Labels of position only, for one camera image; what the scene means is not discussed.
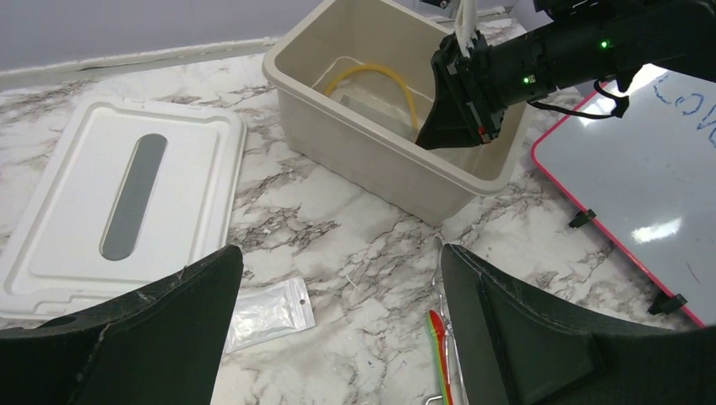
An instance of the plastic bag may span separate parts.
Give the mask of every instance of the plastic bag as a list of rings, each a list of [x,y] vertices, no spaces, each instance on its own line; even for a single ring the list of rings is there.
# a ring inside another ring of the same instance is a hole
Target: plastic bag
[[[239,293],[226,335],[225,353],[316,326],[302,278],[291,278],[267,289]]]

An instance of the yellow tube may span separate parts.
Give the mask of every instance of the yellow tube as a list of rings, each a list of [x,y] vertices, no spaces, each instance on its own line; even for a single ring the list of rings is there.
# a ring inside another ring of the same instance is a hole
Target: yellow tube
[[[403,90],[403,93],[405,93],[405,99],[408,101],[408,109],[410,110],[410,120],[413,124],[413,128],[417,131],[418,130],[418,113],[415,110],[415,102],[413,101],[413,96],[410,94],[410,90],[408,90],[408,85],[405,84],[405,80],[401,78],[396,72],[390,70],[387,67],[380,66],[380,65],[358,65],[355,67],[352,67],[345,72],[339,74],[332,82],[328,85],[326,88],[326,91],[323,92],[324,95],[330,96],[335,88],[338,86],[338,84],[345,78],[349,77],[353,73],[358,72],[365,72],[365,71],[372,71],[372,72],[378,72],[382,73],[389,78],[391,78],[395,83],[400,86],[400,88]]]

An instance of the robotic arm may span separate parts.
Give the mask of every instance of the robotic arm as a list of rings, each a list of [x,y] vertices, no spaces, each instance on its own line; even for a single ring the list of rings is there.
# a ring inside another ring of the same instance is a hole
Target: robotic arm
[[[714,0],[534,0],[534,7],[554,22],[497,46],[476,31],[468,57],[455,34],[442,40],[431,59],[436,96],[419,146],[489,143],[505,110],[523,101],[571,112],[538,100],[588,80],[615,109],[608,116],[571,113],[622,117],[628,98],[606,94],[599,82],[616,80],[624,92],[646,63],[716,82]]]

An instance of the beige plastic container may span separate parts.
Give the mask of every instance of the beige plastic container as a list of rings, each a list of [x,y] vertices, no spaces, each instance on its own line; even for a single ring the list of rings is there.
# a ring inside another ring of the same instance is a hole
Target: beige plastic container
[[[448,34],[390,0],[323,2],[263,60],[263,73],[279,89],[289,147],[428,224],[441,224],[475,196],[502,190],[522,152],[531,114],[524,104],[507,111],[500,137],[489,145],[427,151],[414,144],[415,133],[402,138],[340,103],[346,96],[410,125],[392,79],[356,73],[331,98],[323,95],[346,69],[383,65],[408,84],[422,125],[435,91],[430,59]]]

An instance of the marble countertop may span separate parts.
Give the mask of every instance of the marble countertop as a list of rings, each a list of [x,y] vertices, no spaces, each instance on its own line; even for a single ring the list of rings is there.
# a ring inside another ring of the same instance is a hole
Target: marble countertop
[[[489,41],[521,34],[510,19],[480,27]],[[0,93],[0,249],[17,224],[73,108],[120,95],[239,113],[248,139],[228,243],[245,253],[241,290],[300,276],[316,327],[225,355],[212,403],[422,403],[438,392],[425,314],[433,237],[459,243],[501,270],[565,300],[630,321],[692,327],[650,316],[657,289],[593,227],[569,229],[575,207],[529,160],[507,189],[478,198],[434,228],[288,149],[276,89],[262,55],[118,74]],[[550,102],[574,105],[576,91]],[[557,115],[540,112],[536,139]],[[33,326],[0,320],[0,327]]]

